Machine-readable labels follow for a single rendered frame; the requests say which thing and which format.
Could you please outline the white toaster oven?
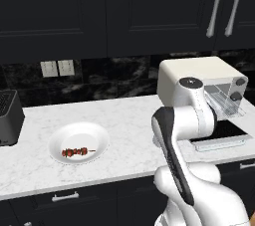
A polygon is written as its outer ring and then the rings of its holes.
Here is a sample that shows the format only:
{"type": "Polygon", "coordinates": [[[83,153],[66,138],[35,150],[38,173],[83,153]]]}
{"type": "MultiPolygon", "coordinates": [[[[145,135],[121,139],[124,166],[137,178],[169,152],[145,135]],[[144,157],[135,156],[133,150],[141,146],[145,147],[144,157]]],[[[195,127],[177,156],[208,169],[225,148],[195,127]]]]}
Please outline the white toaster oven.
{"type": "Polygon", "coordinates": [[[240,92],[244,96],[248,78],[225,63],[219,57],[164,60],[159,64],[157,79],[157,94],[167,107],[173,106],[175,85],[182,78],[196,78],[203,86],[224,85],[229,87],[223,90],[240,92]],[[236,86],[236,81],[245,79],[245,84],[236,86]]]}

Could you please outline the red kebab skewer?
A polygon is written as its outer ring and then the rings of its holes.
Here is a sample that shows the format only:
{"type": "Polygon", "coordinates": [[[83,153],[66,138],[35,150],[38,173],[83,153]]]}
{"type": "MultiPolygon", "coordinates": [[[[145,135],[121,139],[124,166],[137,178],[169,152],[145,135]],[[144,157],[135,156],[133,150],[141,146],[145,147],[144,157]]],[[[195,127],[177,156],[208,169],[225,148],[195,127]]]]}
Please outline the red kebab skewer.
{"type": "Polygon", "coordinates": [[[94,149],[87,149],[86,147],[82,148],[66,148],[62,150],[62,155],[64,157],[72,157],[74,155],[87,155],[89,152],[95,152],[94,149]]]}

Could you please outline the black cupboard door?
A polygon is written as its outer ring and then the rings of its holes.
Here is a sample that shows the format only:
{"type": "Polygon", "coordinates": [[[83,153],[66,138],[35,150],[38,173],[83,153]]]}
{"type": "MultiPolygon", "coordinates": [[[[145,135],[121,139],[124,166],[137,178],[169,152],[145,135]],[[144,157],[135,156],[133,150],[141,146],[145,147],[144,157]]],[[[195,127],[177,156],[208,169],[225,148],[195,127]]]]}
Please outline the black cupboard door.
{"type": "Polygon", "coordinates": [[[0,64],[106,55],[105,0],[0,0],[0,64]]]}
{"type": "Polygon", "coordinates": [[[154,226],[163,212],[167,197],[153,183],[153,177],[140,177],[118,183],[118,226],[154,226]]]}
{"type": "Polygon", "coordinates": [[[214,0],[107,0],[111,57],[210,51],[214,0]]]}
{"type": "Polygon", "coordinates": [[[224,35],[234,0],[224,0],[219,23],[216,26],[215,50],[255,48],[255,0],[240,0],[235,15],[233,32],[224,35]]]}

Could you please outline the dark grey toaster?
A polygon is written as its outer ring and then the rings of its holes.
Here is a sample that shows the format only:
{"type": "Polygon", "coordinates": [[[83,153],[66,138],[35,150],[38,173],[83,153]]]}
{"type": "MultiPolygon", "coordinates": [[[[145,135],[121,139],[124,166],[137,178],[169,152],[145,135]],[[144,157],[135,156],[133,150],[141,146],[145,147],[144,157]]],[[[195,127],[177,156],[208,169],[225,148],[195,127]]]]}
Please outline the dark grey toaster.
{"type": "Polygon", "coordinates": [[[24,119],[17,91],[0,91],[0,146],[12,146],[18,142],[24,119]]]}

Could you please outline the white round plate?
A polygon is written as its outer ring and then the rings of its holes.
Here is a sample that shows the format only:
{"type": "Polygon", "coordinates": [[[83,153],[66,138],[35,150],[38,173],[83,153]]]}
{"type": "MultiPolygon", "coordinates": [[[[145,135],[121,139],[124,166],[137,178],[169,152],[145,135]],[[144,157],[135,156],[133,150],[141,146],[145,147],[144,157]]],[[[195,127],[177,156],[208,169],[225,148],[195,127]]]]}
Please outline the white round plate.
{"type": "Polygon", "coordinates": [[[49,139],[49,154],[63,164],[83,164],[95,161],[102,156],[110,145],[108,132],[100,125],[92,122],[75,122],[58,129],[49,139]],[[62,150],[66,148],[94,149],[87,155],[64,157],[62,150]]]}

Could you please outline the black drawer front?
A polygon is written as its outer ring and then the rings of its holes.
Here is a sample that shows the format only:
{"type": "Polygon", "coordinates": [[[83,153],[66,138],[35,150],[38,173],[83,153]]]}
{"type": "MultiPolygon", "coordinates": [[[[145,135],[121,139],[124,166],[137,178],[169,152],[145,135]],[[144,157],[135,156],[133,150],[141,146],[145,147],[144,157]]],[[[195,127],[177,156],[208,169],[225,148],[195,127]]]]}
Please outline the black drawer front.
{"type": "Polygon", "coordinates": [[[240,167],[239,167],[240,163],[252,163],[253,161],[255,161],[255,158],[221,163],[221,164],[217,164],[217,167],[220,173],[224,176],[235,175],[237,173],[255,172],[255,168],[246,168],[246,169],[240,170],[240,167]]]}
{"type": "Polygon", "coordinates": [[[111,200],[117,197],[117,187],[113,183],[85,186],[50,193],[33,195],[30,197],[30,202],[35,211],[57,208],[64,205],[79,204],[79,203],[94,203],[99,201],[111,200]],[[77,199],[52,202],[52,197],[70,195],[77,191],[80,197],[77,199]]]}

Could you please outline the white wall switch plate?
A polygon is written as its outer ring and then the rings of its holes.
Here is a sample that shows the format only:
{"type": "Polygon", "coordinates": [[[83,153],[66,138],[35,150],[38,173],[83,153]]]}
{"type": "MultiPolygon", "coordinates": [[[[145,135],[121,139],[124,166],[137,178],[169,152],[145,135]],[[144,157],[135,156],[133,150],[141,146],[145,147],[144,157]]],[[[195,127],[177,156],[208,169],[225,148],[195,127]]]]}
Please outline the white wall switch plate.
{"type": "Polygon", "coordinates": [[[74,63],[72,60],[59,61],[58,66],[62,77],[73,76],[75,74],[74,63]]]}
{"type": "Polygon", "coordinates": [[[41,62],[40,65],[44,78],[52,78],[58,76],[57,64],[55,61],[41,62]]]}

